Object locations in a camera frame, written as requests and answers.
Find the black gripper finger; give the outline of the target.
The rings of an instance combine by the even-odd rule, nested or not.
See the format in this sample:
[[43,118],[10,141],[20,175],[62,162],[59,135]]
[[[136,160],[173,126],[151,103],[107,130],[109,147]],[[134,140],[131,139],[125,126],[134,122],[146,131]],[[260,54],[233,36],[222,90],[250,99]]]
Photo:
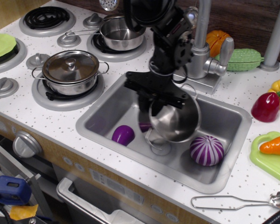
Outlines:
[[154,100],[151,104],[151,116],[155,117],[162,110],[164,104],[159,100]]
[[147,92],[139,92],[138,95],[139,109],[142,112],[148,112],[153,101],[152,95]]

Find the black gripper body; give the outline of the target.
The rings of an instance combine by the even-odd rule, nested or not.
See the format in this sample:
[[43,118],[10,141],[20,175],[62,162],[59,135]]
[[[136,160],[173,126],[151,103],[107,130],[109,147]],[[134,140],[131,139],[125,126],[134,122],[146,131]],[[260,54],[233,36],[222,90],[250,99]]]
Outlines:
[[128,71],[125,74],[125,87],[137,92],[137,94],[147,92],[152,95],[153,101],[159,100],[164,105],[181,109],[187,96],[174,84],[174,71],[174,68],[157,67],[154,62],[150,62],[148,72]]

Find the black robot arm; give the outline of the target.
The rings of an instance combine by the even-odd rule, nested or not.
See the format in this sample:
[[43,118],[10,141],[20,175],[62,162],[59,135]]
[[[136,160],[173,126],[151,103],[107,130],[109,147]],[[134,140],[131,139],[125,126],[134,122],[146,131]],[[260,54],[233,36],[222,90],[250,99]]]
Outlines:
[[125,21],[131,31],[150,28],[154,52],[148,72],[129,71],[125,86],[139,95],[140,110],[156,116],[165,105],[178,109],[188,97],[173,83],[173,73],[191,61],[191,23],[175,0],[125,0]]

